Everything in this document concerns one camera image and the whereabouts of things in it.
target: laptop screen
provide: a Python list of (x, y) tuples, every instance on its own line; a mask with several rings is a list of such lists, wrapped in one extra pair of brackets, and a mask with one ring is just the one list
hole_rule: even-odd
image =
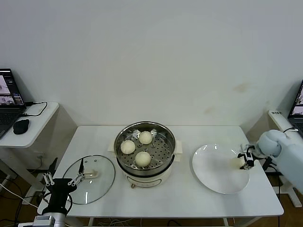
[(0, 108), (24, 106), (10, 69), (0, 69)]
[(289, 117), (303, 117), (303, 81), (299, 88), (297, 97), (294, 101), (293, 107), (289, 113)]

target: computer mouse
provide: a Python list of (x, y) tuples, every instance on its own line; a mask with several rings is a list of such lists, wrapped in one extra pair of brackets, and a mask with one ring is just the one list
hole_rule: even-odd
[(14, 123), (13, 129), (16, 135), (23, 134), (28, 130), (29, 119), (17, 121)]

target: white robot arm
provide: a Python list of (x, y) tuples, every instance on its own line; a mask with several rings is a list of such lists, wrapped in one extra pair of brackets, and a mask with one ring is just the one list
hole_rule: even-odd
[(242, 146), (241, 153), (245, 155), (244, 169), (252, 167), (248, 167), (247, 164), (249, 153), (254, 159), (271, 157), (276, 162), (279, 171), (303, 193), (303, 145), (293, 144), (284, 133), (278, 130), (270, 130), (260, 136), (255, 146)]

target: white plate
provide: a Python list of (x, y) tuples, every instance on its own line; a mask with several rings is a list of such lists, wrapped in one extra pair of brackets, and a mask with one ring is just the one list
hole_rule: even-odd
[(250, 181), (249, 170), (240, 170), (233, 163), (235, 151), (217, 144), (200, 147), (193, 156), (192, 165), (197, 178), (211, 190), (235, 194)]

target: white cooker base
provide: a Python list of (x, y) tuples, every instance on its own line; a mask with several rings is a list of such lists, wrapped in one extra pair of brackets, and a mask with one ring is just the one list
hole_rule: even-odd
[(171, 166), (165, 170), (162, 174), (159, 174), (157, 176), (153, 176), (153, 177), (135, 177), (132, 175), (127, 174), (126, 172), (123, 171), (124, 175), (126, 176), (127, 180), (133, 185), (136, 185), (138, 187), (142, 187), (142, 188), (150, 188), (150, 187), (154, 187), (157, 185), (162, 184), (164, 181), (166, 181), (166, 179), (169, 177), (170, 173), (171, 173)]

